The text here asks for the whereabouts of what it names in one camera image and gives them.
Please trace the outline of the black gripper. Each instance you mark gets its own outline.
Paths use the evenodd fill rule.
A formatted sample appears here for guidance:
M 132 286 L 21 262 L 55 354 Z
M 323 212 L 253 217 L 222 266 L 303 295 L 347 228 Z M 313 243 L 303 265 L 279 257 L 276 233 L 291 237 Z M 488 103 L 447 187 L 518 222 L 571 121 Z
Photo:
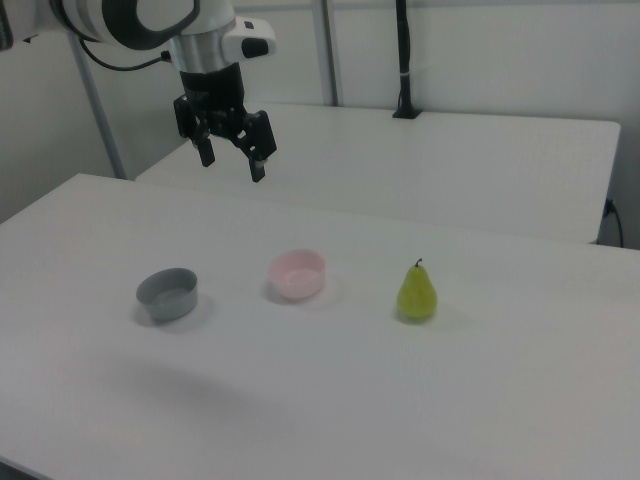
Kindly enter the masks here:
M 235 138 L 235 145 L 247 157 L 254 183 L 265 177 L 265 165 L 277 150 L 268 114 L 246 112 L 244 85 L 239 67 L 210 73 L 180 73 L 185 90 L 174 100 L 178 133 L 198 151 L 203 167 L 215 162 L 210 133 Z

